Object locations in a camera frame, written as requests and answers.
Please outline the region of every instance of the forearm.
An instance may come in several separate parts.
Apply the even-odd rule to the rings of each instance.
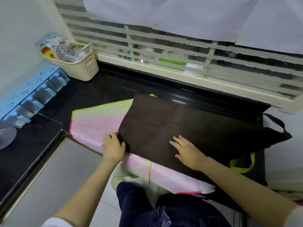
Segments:
[[[54,217],[62,218],[74,227],[88,227],[116,165],[117,163],[113,161],[102,161],[83,186],[57,211]]]
[[[263,226],[282,227],[294,202],[207,158],[201,171]]]

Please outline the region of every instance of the person's left hand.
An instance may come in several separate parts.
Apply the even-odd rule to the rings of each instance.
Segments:
[[[101,146],[103,153],[103,161],[113,161],[118,164],[125,153],[125,142],[120,142],[117,137],[117,133],[113,132],[111,135],[106,134],[103,139],[103,145]]]

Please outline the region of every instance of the hand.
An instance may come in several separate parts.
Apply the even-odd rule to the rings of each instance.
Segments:
[[[118,140],[117,134],[113,132],[111,135],[106,134],[103,139],[103,145],[101,146],[103,153],[103,161],[113,161],[118,164],[125,153],[125,142],[120,142]]]
[[[179,135],[179,138],[173,137],[176,142],[169,141],[180,154],[176,154],[176,158],[178,158],[184,165],[193,169],[193,170],[201,170],[201,166],[203,162],[206,160],[205,154],[199,151],[190,141],[183,138]]]

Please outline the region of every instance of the countertop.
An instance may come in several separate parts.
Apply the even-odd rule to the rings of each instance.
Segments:
[[[68,85],[33,117],[31,123],[18,129],[13,143],[0,150],[0,210],[9,205],[18,188],[58,137],[69,132],[73,110],[132,99],[136,92],[175,99],[190,107],[253,124],[256,123],[257,116],[270,107],[261,102],[210,91],[149,73],[105,63],[99,63],[99,67],[99,72],[88,82],[71,78]],[[258,183],[266,184],[264,152],[256,153],[255,166],[244,175]],[[241,211],[219,188],[209,198]]]

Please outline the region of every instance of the plastic bin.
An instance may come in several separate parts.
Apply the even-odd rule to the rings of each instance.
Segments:
[[[57,65],[60,68],[62,68],[68,76],[78,80],[89,81],[99,71],[99,67],[95,55],[93,53],[93,49],[81,61],[75,63],[59,61],[49,57],[45,57],[45,58],[48,59],[48,61],[51,64]]]

